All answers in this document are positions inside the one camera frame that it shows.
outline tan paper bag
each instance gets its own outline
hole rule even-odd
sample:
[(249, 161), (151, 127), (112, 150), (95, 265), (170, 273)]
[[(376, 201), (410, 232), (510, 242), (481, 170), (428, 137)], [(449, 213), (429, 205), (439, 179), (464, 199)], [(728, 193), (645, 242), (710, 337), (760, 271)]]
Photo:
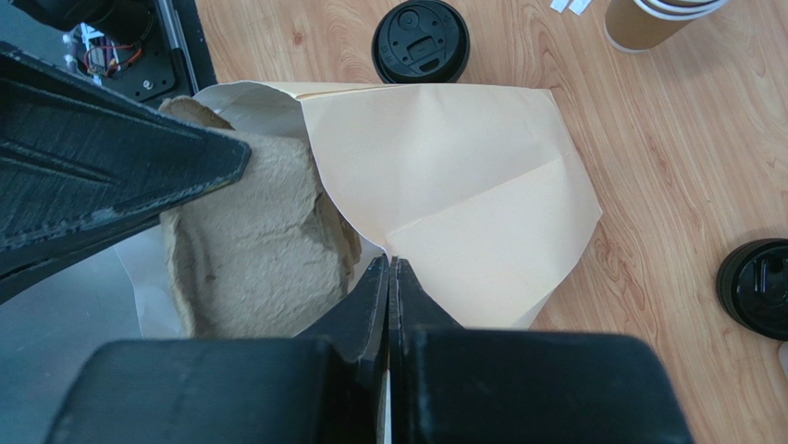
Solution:
[(242, 81), (195, 98), (236, 130), (308, 139), (339, 211), (466, 327), (529, 327), (601, 216), (547, 90)]

